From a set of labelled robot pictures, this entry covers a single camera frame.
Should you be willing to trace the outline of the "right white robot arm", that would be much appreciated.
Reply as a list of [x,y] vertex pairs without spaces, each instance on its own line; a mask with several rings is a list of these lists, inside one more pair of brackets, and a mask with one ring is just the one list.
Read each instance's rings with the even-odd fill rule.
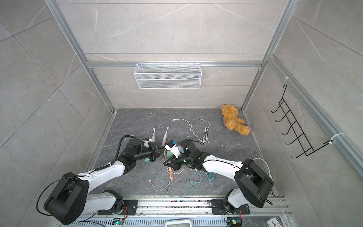
[[210,153],[199,151],[195,143],[196,141],[191,139],[181,142],[169,141],[164,147],[173,155],[164,162],[164,165],[173,170],[186,166],[234,180],[238,188],[230,190],[223,201],[223,206],[229,212],[235,212],[244,205],[263,208],[265,203],[272,204],[268,196],[274,182],[254,160],[221,159]]

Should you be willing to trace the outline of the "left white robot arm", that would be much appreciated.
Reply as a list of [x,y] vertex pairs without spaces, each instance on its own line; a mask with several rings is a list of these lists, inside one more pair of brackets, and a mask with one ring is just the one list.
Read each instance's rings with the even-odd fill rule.
[[60,179],[55,180],[56,185],[45,201],[40,214],[52,216],[63,225],[69,225],[79,216],[91,212],[108,212],[120,214],[126,211],[123,197],[113,190],[105,190],[100,194],[91,191],[100,185],[121,177],[130,172],[136,161],[149,159],[151,162],[158,157],[158,148],[153,139],[138,139],[128,136],[129,142],[125,149],[121,149],[126,136],[122,136],[116,154],[108,164],[88,172],[74,174],[68,172]]

